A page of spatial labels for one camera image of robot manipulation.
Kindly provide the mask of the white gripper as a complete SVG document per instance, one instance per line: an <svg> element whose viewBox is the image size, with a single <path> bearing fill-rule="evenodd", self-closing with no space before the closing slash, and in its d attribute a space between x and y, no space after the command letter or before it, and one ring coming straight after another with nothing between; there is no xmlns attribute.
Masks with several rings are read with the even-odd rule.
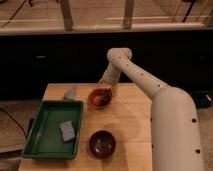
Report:
<svg viewBox="0 0 213 171"><path fill-rule="evenodd" d="M120 79L120 70L114 67L113 65L108 65L104 74L102 75L98 85L103 83L112 86L113 97L116 97L118 94L118 85Z"/></svg>

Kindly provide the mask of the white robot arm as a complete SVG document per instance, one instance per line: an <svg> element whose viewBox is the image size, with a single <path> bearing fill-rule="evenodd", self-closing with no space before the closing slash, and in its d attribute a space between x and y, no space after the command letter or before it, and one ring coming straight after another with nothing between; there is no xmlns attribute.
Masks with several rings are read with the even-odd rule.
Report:
<svg viewBox="0 0 213 171"><path fill-rule="evenodd" d="M107 59L101 82L114 86L124 73L151 100L153 171L205 171L192 97L134 64L129 48L111 48Z"/></svg>

